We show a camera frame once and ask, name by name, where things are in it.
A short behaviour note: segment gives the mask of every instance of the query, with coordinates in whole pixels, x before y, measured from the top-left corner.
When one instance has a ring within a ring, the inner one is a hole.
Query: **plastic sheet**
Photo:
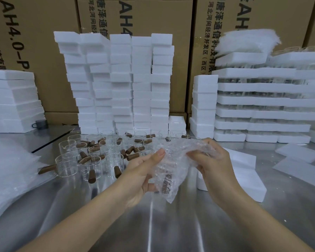
[[[225,33],[215,50],[218,56],[231,52],[255,52],[270,54],[280,38],[272,29],[239,30]]]
[[[21,195],[56,176],[38,175],[38,169],[46,166],[39,159],[18,142],[0,136],[0,216]]]
[[[202,140],[192,139],[172,139],[170,142],[164,140],[154,141],[154,151],[164,148],[166,155],[163,160],[155,166],[153,177],[155,187],[161,195],[172,203],[188,174],[189,167],[196,167],[197,163],[191,160],[186,153],[193,150],[200,150],[211,157],[219,157],[209,144]]]

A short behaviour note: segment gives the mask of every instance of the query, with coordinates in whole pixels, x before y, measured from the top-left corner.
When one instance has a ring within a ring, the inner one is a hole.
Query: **hand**
[[[210,144],[220,157],[212,158],[198,150],[190,151],[187,155],[199,164],[197,169],[202,173],[211,198],[226,210],[231,200],[245,195],[245,192],[235,177],[229,153],[212,139],[203,141]]]
[[[126,200],[125,208],[137,205],[146,192],[156,191],[154,184],[148,183],[151,178],[151,170],[166,155],[163,148],[160,148],[155,154],[149,154],[135,158],[129,162],[126,170],[118,178],[115,184],[121,186],[124,199]]]

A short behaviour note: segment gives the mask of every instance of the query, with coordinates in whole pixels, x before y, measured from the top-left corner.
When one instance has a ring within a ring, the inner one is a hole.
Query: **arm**
[[[199,151],[187,155],[197,161],[212,199],[235,221],[255,251],[312,252],[308,245],[280,224],[239,185],[229,153],[212,139],[205,139],[221,155],[218,159]]]
[[[149,172],[164,156],[164,150],[160,149],[154,155],[130,161],[126,171],[109,188],[17,252],[88,251],[127,208],[138,204],[145,192],[155,191],[154,184],[148,184]]]

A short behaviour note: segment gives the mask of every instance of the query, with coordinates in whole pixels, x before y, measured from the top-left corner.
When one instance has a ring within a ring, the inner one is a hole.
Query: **stainless steel tabletop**
[[[29,152],[35,152],[44,145],[69,133],[75,127],[76,126],[49,125],[48,129],[34,129],[27,133],[0,133],[0,137],[17,141]]]
[[[66,137],[35,154],[52,164],[59,155],[58,143]],[[261,206],[315,250],[315,187],[272,169],[284,158],[274,152],[282,144],[221,145],[257,157],[256,171],[267,188]],[[307,147],[315,149],[315,144]],[[172,204],[158,193],[147,193],[138,206],[115,221],[91,251],[252,251],[208,192],[197,190],[196,175],[196,169],[189,170]],[[15,251],[49,230],[111,182],[101,177],[88,184],[75,175],[25,194],[0,217],[0,252]]]

